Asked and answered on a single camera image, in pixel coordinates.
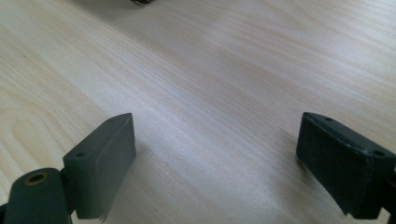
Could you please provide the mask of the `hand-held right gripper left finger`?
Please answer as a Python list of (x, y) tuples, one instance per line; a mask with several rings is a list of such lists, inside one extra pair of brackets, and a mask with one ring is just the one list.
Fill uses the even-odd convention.
[(105, 219), (136, 156), (133, 115), (107, 119), (64, 156), (70, 209)]

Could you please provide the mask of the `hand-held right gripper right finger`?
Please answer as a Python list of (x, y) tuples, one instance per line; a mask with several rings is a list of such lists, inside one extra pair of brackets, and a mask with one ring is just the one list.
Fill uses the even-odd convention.
[(396, 154), (335, 119), (304, 112), (296, 156), (344, 214), (376, 219), (386, 210), (396, 220)]

